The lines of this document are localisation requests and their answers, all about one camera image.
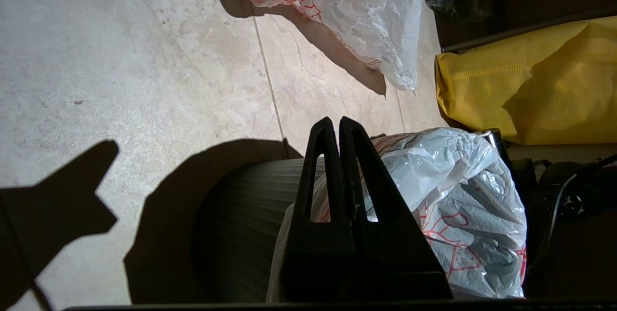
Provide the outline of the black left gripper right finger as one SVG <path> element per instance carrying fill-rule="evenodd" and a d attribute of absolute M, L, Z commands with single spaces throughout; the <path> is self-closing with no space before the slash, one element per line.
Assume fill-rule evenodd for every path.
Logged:
<path fill-rule="evenodd" d="M 439 300 L 453 297 L 426 241 L 364 127 L 340 122 L 340 151 L 353 205 L 355 256 L 342 280 L 346 300 Z"/>

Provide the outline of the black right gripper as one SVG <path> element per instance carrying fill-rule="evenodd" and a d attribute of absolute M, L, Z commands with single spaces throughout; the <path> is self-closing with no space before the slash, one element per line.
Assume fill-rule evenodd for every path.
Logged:
<path fill-rule="evenodd" d="M 615 298 L 616 156 L 540 164 L 540 178 L 523 194 L 525 296 Z"/>

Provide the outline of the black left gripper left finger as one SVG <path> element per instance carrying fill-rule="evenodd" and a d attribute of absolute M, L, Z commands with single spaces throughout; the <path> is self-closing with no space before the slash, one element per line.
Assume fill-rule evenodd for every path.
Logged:
<path fill-rule="evenodd" d="M 310 218 L 319 156 L 324 157 L 329 222 Z M 345 188 L 333 122 L 325 117 L 311 127 L 282 259 L 280 281 L 290 302 L 341 298 L 341 282 L 356 252 Z"/>

